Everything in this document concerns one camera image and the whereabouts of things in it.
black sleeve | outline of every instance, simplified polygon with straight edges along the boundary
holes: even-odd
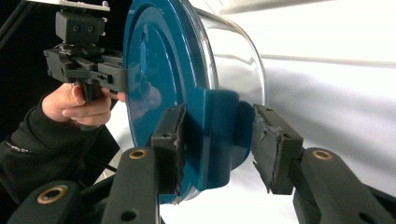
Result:
[[[47,118],[40,102],[0,145],[0,194],[21,203],[50,181],[77,180],[98,134],[99,129],[83,132]]]

blue lid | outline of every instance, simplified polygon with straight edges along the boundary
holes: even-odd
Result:
[[[209,69],[215,66],[202,28],[184,0],[134,0],[125,25],[123,62],[128,69],[127,108],[134,144],[147,143],[166,108],[187,107],[183,197],[191,189],[228,183],[230,171],[242,163],[250,147],[251,132],[236,134],[235,126],[251,129],[251,124],[243,127],[236,117],[241,111],[248,121],[254,116],[236,92],[211,90],[217,81]]]

human hand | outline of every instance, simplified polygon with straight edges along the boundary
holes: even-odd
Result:
[[[97,126],[110,120],[110,98],[125,102],[125,93],[114,95],[102,88],[97,99],[85,104],[81,86],[65,83],[44,98],[42,110],[48,118],[57,122]]]

blue plastic lid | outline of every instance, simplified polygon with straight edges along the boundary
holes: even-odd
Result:
[[[215,67],[207,66],[214,62],[202,28],[184,0],[134,0],[125,25],[123,62],[134,144],[147,143],[165,109],[187,107],[183,197],[191,189],[228,183],[230,171],[249,153],[251,132],[245,130],[251,129],[254,116],[251,106],[239,102],[238,93],[211,90],[217,87],[210,70]],[[244,117],[237,119],[241,113]]]

black jacket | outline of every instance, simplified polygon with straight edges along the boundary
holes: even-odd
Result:
[[[31,191],[54,180],[78,180],[83,156],[100,129],[83,132],[31,109],[19,129],[0,145],[0,223]]]

